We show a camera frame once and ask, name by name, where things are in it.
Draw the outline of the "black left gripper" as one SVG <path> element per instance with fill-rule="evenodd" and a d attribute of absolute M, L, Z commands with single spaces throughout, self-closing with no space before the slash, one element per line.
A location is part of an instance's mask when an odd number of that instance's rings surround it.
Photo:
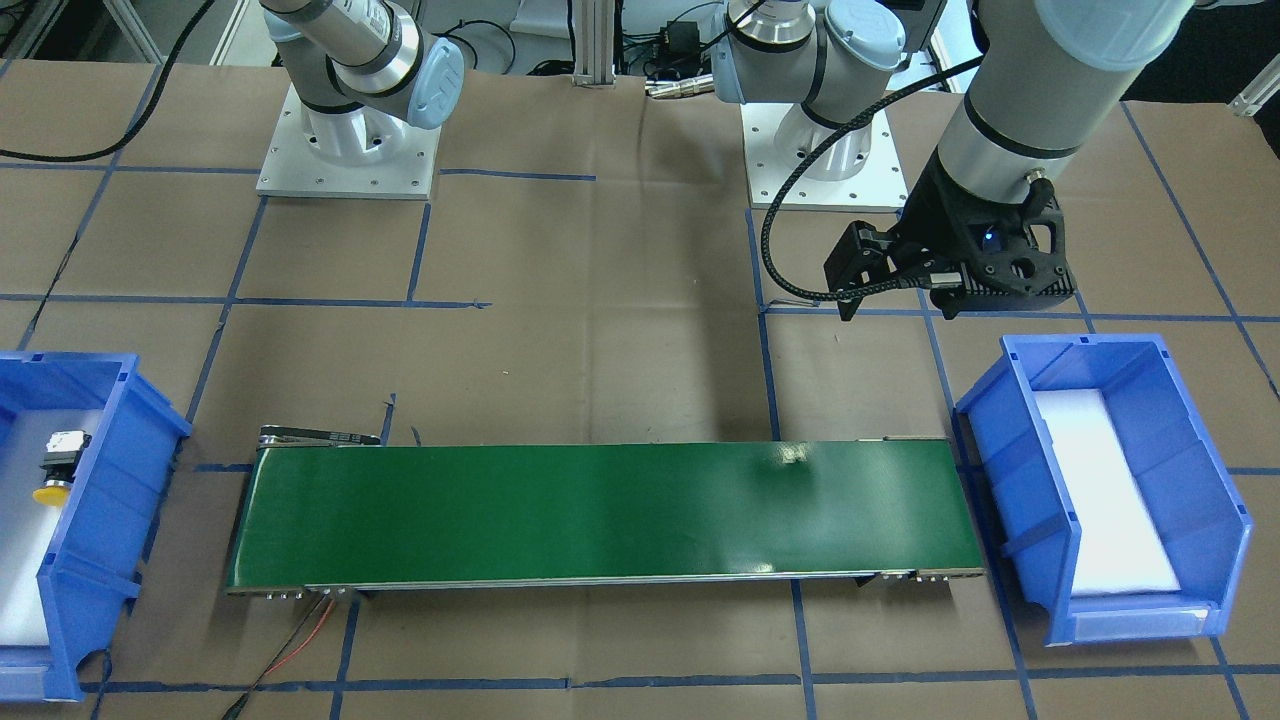
<path fill-rule="evenodd" d="M 891 290 L 931 290 L 947 322 L 968 306 L 1057 306 L 1076 293 L 1053 183 L 1023 181 L 1012 202 L 960 186 L 932 154 L 895 231 L 852 222 L 823 264 L 840 319 Z"/>

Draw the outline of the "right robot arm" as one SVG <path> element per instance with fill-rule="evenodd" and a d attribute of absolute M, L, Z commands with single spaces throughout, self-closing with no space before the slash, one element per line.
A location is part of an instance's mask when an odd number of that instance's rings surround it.
<path fill-rule="evenodd" d="M 264 1 L 268 33 L 302 106 L 311 152 L 380 161 L 410 128 L 439 129 L 465 86 L 465 55 L 393 1 Z"/>

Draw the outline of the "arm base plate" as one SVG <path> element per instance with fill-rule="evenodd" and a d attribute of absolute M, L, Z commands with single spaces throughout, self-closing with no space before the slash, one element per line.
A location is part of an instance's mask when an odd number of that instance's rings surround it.
<path fill-rule="evenodd" d="M 754 102 L 742 108 L 744 155 L 751 206 L 765 209 L 809 151 L 831 135 L 800 104 Z M 824 152 L 782 202 L 787 210 L 893 213 L 909 187 L 886 111 Z"/>
<path fill-rule="evenodd" d="M 259 173 L 261 196 L 426 201 L 439 129 L 420 129 L 360 108 L 326 114 L 288 88 Z"/>

